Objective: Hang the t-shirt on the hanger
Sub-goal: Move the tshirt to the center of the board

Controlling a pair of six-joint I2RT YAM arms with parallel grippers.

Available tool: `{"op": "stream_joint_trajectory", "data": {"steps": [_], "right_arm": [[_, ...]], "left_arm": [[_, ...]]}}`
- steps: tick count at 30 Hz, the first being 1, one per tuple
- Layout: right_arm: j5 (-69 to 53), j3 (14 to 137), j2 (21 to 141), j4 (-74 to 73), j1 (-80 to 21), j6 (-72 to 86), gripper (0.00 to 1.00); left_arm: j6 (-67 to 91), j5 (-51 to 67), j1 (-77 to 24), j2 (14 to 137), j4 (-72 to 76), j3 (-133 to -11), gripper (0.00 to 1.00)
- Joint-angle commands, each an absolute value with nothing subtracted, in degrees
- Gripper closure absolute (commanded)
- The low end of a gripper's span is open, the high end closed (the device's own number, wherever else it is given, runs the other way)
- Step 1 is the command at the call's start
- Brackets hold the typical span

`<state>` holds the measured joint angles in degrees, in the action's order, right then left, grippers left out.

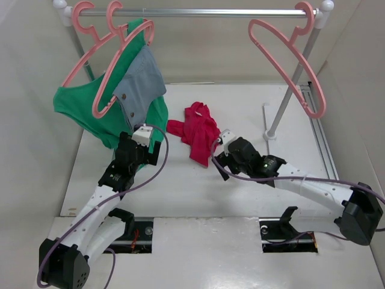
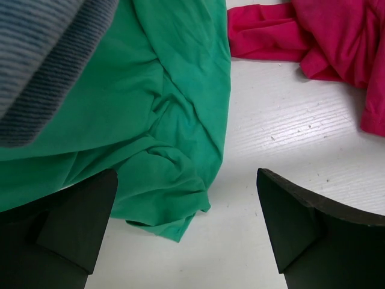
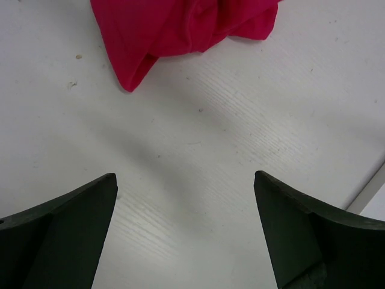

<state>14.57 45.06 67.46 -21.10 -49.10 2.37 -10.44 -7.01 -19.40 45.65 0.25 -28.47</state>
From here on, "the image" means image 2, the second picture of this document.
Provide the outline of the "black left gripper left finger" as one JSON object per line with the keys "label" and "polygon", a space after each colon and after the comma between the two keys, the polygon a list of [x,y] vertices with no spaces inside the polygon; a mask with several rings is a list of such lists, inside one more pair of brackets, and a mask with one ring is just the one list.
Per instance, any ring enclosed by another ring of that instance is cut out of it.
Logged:
{"label": "black left gripper left finger", "polygon": [[1,288],[84,288],[118,187],[107,169],[1,213]]}

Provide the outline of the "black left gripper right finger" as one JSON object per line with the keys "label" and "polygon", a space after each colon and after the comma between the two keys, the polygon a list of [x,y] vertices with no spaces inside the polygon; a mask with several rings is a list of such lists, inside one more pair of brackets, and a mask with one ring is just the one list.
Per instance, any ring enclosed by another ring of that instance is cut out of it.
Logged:
{"label": "black left gripper right finger", "polygon": [[384,288],[384,216],[336,202],[268,170],[257,191],[288,288]]}

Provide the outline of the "pink red t shirt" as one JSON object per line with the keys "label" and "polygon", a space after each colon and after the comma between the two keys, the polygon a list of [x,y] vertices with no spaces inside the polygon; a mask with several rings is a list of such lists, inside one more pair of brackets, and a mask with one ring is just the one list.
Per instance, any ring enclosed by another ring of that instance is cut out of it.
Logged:
{"label": "pink red t shirt", "polygon": [[231,55],[294,61],[309,79],[366,90],[363,131],[384,135],[384,2],[291,1],[227,12]]}

